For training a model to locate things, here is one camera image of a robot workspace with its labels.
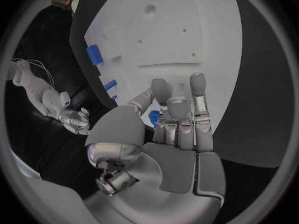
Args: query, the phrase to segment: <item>white robotic arm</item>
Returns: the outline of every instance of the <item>white robotic arm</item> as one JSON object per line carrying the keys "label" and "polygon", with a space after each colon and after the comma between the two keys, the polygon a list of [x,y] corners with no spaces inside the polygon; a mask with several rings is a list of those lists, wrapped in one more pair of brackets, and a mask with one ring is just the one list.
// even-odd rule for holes
{"label": "white robotic arm", "polygon": [[67,109],[71,103],[68,93],[59,93],[45,80],[35,76],[28,61],[12,61],[7,80],[24,87],[29,101],[44,116],[61,121],[74,134],[89,134],[89,112],[84,108],[79,112]]}

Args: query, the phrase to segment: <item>blue plastic piece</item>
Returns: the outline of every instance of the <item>blue plastic piece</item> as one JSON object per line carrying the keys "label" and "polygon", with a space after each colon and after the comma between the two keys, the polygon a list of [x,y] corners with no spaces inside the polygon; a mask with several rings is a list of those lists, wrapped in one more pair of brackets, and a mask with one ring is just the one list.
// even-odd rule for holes
{"label": "blue plastic piece", "polygon": [[157,120],[159,118],[160,112],[159,111],[151,111],[149,113],[149,119],[151,123],[153,124],[153,127],[156,128],[157,126]]}
{"label": "blue plastic piece", "polygon": [[107,91],[107,90],[111,89],[113,86],[116,86],[116,85],[117,85],[116,80],[112,80],[109,83],[107,83],[106,85],[104,85],[104,89],[105,89],[105,91]]}
{"label": "blue plastic piece", "polygon": [[87,47],[86,52],[93,66],[96,66],[104,61],[97,45]]}

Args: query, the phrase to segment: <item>curved white panel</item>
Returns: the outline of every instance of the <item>curved white panel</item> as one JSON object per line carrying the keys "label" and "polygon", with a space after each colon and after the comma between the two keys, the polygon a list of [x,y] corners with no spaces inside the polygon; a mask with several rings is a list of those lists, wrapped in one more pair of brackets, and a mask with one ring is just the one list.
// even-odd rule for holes
{"label": "curved white panel", "polygon": [[[85,34],[104,58],[98,65],[103,84],[123,105],[150,86],[155,77],[184,84],[203,72],[212,128],[218,126],[235,87],[242,50],[242,28],[236,0],[108,0]],[[156,101],[142,116],[159,110]]]}

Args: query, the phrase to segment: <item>wire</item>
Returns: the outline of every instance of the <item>wire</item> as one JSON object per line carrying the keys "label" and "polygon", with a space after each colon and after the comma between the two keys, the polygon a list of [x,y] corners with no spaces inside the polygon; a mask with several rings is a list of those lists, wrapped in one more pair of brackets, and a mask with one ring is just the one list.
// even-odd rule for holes
{"label": "wire", "polygon": [[46,71],[47,73],[47,76],[48,76],[48,79],[50,81],[50,85],[55,88],[55,83],[54,83],[54,79],[51,75],[51,73],[47,70],[47,68],[45,67],[45,65],[41,62],[41,61],[38,61],[38,60],[34,60],[34,59],[29,59],[29,60],[25,60],[25,59],[22,59],[22,58],[18,58],[18,57],[13,57],[12,60],[15,60],[15,61],[20,61],[20,60],[24,60],[24,61],[27,61],[29,64],[31,65],[34,65],[34,66],[37,66],[37,67],[40,67],[42,68],[44,71]]}

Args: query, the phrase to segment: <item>black background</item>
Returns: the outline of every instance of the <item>black background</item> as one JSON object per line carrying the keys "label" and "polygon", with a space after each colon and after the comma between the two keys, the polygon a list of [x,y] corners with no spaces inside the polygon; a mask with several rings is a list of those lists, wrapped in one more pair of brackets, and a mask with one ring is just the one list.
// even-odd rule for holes
{"label": "black background", "polygon": [[[0,33],[3,35],[4,29],[7,26],[9,20],[15,15],[20,5],[24,0],[0,0],[1,6],[1,23]],[[297,0],[278,0],[284,8],[285,12],[293,22],[295,28],[299,31],[299,3]],[[276,208],[269,214],[269,216],[263,221],[266,224],[279,223],[280,220],[284,220],[285,223],[297,223],[299,217],[297,216],[297,200],[299,198],[298,193],[299,186],[299,174],[296,175],[292,185],[286,192],[281,202]],[[3,176],[0,178],[0,190],[1,190],[1,223],[14,224],[18,222],[22,223],[36,223],[30,214],[23,208],[13,192],[10,190],[9,185],[6,183]]]}

